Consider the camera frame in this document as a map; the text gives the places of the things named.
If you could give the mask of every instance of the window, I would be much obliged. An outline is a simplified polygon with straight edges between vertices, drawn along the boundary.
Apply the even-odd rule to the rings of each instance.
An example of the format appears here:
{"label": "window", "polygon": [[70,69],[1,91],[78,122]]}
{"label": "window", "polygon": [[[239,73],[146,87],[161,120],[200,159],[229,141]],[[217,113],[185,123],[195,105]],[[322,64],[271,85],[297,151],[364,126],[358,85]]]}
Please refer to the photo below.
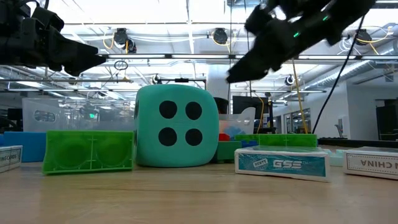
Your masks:
{"label": "window", "polygon": [[55,122],[55,114],[46,111],[35,111],[36,121]]}
{"label": "window", "polygon": [[[308,133],[311,132],[311,113],[310,109],[304,109],[304,122],[307,126]],[[304,125],[303,125],[303,118],[300,111],[295,111],[293,113],[285,114],[285,127],[286,133],[296,133],[296,134],[304,134]]]}

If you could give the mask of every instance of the gse card box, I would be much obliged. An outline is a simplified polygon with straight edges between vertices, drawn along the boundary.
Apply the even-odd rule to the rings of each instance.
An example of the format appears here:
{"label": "gse card box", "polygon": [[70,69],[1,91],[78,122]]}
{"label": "gse card box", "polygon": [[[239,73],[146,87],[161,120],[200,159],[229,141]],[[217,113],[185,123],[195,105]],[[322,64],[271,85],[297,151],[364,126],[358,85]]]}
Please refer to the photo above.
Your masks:
{"label": "gse card box", "polygon": [[344,151],[343,171],[398,180],[398,149],[361,147]]}
{"label": "gse card box", "polygon": [[265,151],[261,147],[237,149],[235,151],[235,173],[329,182],[329,155],[321,150],[284,152]]}
{"label": "gse card box", "polygon": [[22,146],[0,147],[0,173],[21,165]]}

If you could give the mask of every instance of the green toy block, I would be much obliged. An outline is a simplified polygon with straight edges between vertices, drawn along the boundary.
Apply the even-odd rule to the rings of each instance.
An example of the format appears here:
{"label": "green toy block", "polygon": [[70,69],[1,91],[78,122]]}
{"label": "green toy block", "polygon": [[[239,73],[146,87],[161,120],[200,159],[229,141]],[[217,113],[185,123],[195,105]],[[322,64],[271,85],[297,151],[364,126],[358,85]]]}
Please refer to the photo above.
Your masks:
{"label": "green toy block", "polygon": [[237,135],[235,135],[235,137],[234,137],[234,139],[236,140],[236,141],[246,141],[246,142],[249,142],[249,141],[253,141],[253,140],[255,140],[255,141],[259,141],[259,134],[237,134]]}
{"label": "green toy block", "polygon": [[235,150],[242,148],[240,141],[219,141],[212,161],[216,163],[234,162]]}
{"label": "green toy block", "polygon": [[261,146],[306,146],[317,147],[316,134],[260,134]]}
{"label": "green toy block", "polygon": [[43,173],[133,168],[132,132],[48,131]]}
{"label": "green toy block", "polygon": [[287,146],[308,146],[317,147],[318,139],[316,134],[288,134]]}
{"label": "green toy block", "polygon": [[287,134],[260,134],[260,146],[286,146]]}

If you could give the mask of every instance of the table surface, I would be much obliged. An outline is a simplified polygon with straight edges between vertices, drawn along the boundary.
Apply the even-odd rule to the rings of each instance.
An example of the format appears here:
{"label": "table surface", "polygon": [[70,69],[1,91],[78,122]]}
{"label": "table surface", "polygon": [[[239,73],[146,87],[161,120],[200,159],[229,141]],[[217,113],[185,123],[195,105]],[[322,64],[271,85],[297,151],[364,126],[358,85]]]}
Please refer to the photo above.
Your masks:
{"label": "table surface", "polygon": [[233,164],[51,175],[0,174],[0,223],[398,223],[398,181],[331,182],[234,173]]}

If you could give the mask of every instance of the blue foam block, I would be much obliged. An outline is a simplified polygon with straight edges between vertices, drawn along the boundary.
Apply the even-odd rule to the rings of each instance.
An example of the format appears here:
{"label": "blue foam block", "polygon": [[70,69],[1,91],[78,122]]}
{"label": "blue foam block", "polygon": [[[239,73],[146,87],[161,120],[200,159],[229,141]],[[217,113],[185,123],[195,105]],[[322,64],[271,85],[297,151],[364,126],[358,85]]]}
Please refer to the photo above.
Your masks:
{"label": "blue foam block", "polygon": [[253,146],[258,146],[259,144],[257,143],[256,140],[252,140],[247,142],[246,140],[242,140],[242,148],[244,147],[253,147]]}
{"label": "blue foam block", "polygon": [[43,162],[45,154],[45,133],[4,133],[5,146],[23,146],[22,162]]}

